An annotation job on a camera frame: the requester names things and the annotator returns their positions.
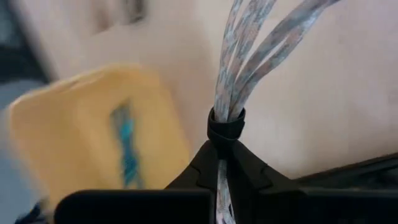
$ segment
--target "yellow object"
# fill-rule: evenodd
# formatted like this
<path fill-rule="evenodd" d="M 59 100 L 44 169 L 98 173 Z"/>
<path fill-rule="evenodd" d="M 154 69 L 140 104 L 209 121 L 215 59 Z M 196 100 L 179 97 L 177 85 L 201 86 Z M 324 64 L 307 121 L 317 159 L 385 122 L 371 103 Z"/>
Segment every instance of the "yellow object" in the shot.
<path fill-rule="evenodd" d="M 60 81 L 9 107 L 11 138 L 50 207 L 82 189 L 121 189 L 123 150 L 111 113 L 130 102 L 134 149 L 146 189 L 162 189 L 190 150 L 170 93 L 140 67 L 112 66 Z"/>

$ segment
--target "blurry background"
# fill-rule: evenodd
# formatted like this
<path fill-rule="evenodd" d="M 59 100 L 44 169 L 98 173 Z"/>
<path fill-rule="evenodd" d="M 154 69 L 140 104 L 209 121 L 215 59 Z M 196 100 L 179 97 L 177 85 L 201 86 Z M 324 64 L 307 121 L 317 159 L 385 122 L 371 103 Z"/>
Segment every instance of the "blurry background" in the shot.
<path fill-rule="evenodd" d="M 45 77 L 113 62 L 153 68 L 198 150 L 233 0 L 150 0 L 135 24 L 123 22 L 121 2 L 12 3 Z M 278 1 L 255 46 L 300 2 Z M 328 8 L 249 98 L 242 142 L 291 178 L 397 152 L 397 9 L 395 0 L 342 0 Z"/>

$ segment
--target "yellow container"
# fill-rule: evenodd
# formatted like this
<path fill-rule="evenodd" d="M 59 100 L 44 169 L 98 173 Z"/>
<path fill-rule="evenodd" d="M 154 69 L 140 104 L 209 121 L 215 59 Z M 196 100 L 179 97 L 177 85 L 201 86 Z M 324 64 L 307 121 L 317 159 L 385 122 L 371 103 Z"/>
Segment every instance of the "yellow container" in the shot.
<path fill-rule="evenodd" d="M 122 146 L 111 114 L 129 102 L 145 189 L 162 189 L 188 165 L 190 150 L 158 77 L 117 65 L 28 93 L 9 107 L 17 154 L 51 208 L 82 189 L 123 188 Z"/>

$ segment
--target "beige surface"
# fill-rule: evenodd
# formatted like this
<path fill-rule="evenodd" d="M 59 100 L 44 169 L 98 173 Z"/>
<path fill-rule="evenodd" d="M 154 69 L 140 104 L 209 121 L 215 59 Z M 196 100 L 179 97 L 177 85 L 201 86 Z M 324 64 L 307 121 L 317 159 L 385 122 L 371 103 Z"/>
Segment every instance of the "beige surface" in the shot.
<path fill-rule="evenodd" d="M 82 189 L 122 189 L 122 150 L 111 113 L 130 102 L 146 189 L 162 189 L 189 162 L 169 92 L 137 67 L 114 66 L 24 95 L 9 108 L 15 149 L 55 206 Z"/>
<path fill-rule="evenodd" d="M 150 0 L 142 23 L 96 35 L 84 1 L 19 2 L 55 77 L 146 64 L 170 87 L 190 144 L 204 142 L 232 0 Z M 260 36 L 299 2 L 278 1 Z M 396 0 L 342 0 L 325 11 L 250 97 L 250 150 L 289 177 L 397 152 L 397 10 Z"/>

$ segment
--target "white wall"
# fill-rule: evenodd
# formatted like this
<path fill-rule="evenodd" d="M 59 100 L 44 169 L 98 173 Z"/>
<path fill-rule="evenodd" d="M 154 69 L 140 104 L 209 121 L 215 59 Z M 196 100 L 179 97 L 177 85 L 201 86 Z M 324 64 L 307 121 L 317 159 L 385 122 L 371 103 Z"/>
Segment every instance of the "white wall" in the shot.
<path fill-rule="evenodd" d="M 150 0 L 140 24 L 99 32 L 80 0 L 19 0 L 55 77 L 110 62 L 159 71 L 194 149 L 206 139 L 232 0 Z M 279 1 L 265 35 L 299 3 Z M 342 0 L 260 85 L 241 138 L 289 177 L 398 152 L 398 1 Z"/>

